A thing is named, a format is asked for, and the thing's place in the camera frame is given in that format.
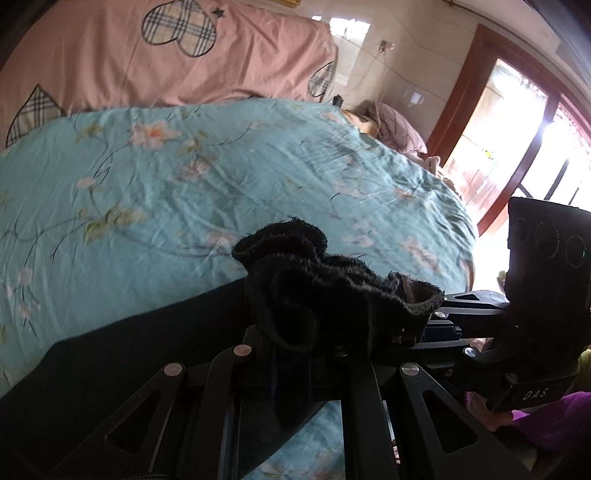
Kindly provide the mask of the person's right hand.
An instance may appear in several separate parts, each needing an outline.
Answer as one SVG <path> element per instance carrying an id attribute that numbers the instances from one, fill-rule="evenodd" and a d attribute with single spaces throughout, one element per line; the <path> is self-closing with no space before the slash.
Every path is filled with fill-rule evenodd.
<path id="1" fill-rule="evenodd" d="M 490 432 L 501 427 L 509 426 L 513 422 L 513 413 L 493 412 L 486 406 L 485 399 L 475 392 L 467 393 L 467 410 Z"/>

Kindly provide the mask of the purple sleeve forearm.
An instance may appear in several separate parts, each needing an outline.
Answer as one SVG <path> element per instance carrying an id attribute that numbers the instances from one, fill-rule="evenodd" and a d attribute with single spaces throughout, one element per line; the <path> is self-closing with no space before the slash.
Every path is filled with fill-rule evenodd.
<path id="1" fill-rule="evenodd" d="M 571 391 L 533 413 L 513 412 L 512 426 L 539 447 L 560 450 L 573 444 L 590 422 L 590 349 L 579 357 Z"/>

